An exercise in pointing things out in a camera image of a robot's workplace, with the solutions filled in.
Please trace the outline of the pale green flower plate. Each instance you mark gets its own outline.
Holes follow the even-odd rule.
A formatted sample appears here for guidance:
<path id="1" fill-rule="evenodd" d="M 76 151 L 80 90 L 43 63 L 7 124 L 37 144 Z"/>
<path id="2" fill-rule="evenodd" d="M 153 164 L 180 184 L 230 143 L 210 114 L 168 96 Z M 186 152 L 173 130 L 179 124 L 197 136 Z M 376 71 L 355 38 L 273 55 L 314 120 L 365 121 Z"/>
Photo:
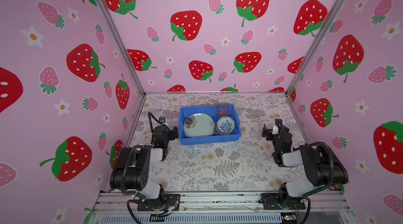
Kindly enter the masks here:
<path id="1" fill-rule="evenodd" d="M 195 113 L 184 122 L 184 133 L 188 138 L 208 137 L 215 132 L 215 122 L 205 113 Z"/>

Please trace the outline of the blue floral white bowl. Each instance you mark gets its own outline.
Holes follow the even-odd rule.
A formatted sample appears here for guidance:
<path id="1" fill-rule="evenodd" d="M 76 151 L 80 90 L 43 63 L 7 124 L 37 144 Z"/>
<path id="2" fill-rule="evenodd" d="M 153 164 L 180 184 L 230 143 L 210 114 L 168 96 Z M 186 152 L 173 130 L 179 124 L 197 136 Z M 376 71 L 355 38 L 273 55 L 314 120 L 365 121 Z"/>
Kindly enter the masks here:
<path id="1" fill-rule="evenodd" d="M 215 126 L 217 135 L 231 135 L 236 128 L 236 120 L 231 116 L 220 117 Z"/>

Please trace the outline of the pink clear glass cup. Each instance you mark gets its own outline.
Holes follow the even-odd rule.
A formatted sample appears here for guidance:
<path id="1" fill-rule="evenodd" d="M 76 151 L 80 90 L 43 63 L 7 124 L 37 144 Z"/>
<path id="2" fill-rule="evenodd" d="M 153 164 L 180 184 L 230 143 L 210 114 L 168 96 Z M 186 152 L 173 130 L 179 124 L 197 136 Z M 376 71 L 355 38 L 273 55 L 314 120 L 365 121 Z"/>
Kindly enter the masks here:
<path id="1" fill-rule="evenodd" d="M 216 106 L 218 117 L 229 116 L 230 105 L 228 103 L 219 103 Z"/>

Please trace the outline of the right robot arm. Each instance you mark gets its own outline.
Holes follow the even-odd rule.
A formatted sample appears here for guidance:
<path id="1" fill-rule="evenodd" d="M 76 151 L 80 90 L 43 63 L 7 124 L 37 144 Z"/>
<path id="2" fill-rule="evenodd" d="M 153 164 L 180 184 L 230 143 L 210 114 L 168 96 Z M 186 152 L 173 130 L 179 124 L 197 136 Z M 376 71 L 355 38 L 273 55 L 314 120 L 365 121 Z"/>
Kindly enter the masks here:
<path id="1" fill-rule="evenodd" d="M 261 194 L 259 203 L 264 209 L 304 209 L 304 200 L 310 195 L 347 184 L 347 170 L 327 144 L 316 142 L 292 148 L 292 134 L 281 119 L 275 120 L 272 129 L 264 125 L 262 136 L 272 142 L 272 156 L 279 167 L 304 168 L 303 175 L 280 185 L 276 194 Z"/>

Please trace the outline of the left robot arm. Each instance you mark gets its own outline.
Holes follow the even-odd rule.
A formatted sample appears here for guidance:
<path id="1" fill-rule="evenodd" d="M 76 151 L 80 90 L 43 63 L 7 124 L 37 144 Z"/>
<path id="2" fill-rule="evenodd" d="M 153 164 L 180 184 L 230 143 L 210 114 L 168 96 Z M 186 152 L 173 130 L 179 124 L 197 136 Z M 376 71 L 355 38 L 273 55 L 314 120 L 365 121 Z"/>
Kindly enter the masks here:
<path id="1" fill-rule="evenodd" d="M 170 141 L 179 138 L 178 128 L 159 125 L 153 130 L 152 137 L 151 145 L 125 147 L 120 151 L 110 177 L 110 188 L 124 195 L 136 195 L 144 201 L 163 204 L 165 191 L 162 185 L 150 178 L 150 164 L 167 158 Z"/>

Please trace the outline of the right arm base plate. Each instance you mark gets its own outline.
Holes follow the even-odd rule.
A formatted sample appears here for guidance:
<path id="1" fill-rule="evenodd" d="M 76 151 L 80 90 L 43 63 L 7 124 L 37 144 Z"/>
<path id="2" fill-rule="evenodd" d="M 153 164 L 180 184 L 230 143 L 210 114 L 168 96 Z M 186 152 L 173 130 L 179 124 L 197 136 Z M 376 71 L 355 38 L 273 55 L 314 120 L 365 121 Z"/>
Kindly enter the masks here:
<path id="1" fill-rule="evenodd" d="M 262 193 L 258 199 L 265 210 L 305 210 L 306 206 L 302 198 L 281 198 L 275 193 Z"/>

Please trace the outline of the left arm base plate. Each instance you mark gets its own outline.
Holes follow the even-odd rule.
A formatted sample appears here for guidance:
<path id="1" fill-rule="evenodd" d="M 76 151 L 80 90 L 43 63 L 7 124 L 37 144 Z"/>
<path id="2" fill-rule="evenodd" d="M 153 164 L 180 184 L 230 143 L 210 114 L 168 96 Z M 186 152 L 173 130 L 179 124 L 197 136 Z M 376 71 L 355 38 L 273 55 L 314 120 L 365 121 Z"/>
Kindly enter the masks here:
<path id="1" fill-rule="evenodd" d="M 137 211 L 166 211 L 171 207 L 179 210 L 180 194 L 160 195 L 157 199 L 147 199 L 137 205 Z"/>

